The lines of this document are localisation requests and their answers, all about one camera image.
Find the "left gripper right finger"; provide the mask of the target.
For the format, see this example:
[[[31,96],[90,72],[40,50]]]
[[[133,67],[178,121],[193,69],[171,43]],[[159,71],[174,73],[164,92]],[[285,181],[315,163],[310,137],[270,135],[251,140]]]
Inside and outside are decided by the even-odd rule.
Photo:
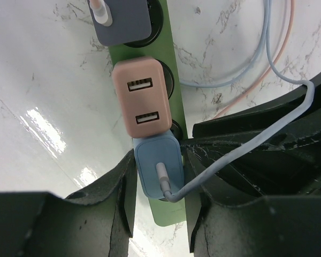
[[[185,198],[195,256],[321,256],[321,73],[307,112]]]

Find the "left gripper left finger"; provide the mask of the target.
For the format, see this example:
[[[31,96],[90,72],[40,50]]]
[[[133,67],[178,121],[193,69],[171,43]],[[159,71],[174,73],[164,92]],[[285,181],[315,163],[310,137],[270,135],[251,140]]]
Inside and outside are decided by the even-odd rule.
[[[64,199],[0,192],[0,256],[127,256],[136,182],[129,151],[111,171]]]

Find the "blue USB charger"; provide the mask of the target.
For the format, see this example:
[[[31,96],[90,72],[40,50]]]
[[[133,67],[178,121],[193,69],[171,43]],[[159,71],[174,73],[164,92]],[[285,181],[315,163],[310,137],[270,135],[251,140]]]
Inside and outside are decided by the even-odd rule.
[[[172,131],[134,138],[134,156],[144,194],[163,199],[164,192],[177,193],[184,186],[184,167],[178,140]]]

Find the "green power strip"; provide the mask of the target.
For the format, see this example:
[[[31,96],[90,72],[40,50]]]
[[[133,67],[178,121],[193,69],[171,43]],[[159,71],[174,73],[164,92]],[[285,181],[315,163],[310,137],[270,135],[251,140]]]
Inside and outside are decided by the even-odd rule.
[[[147,4],[151,19],[151,35],[144,40],[110,47],[109,52],[113,68],[119,61],[147,56],[161,63],[172,117],[172,125],[169,130],[180,142],[187,138],[187,129],[167,2],[148,1]],[[183,200],[170,203],[165,197],[163,199],[148,199],[157,225],[168,226],[185,220],[185,202]]]

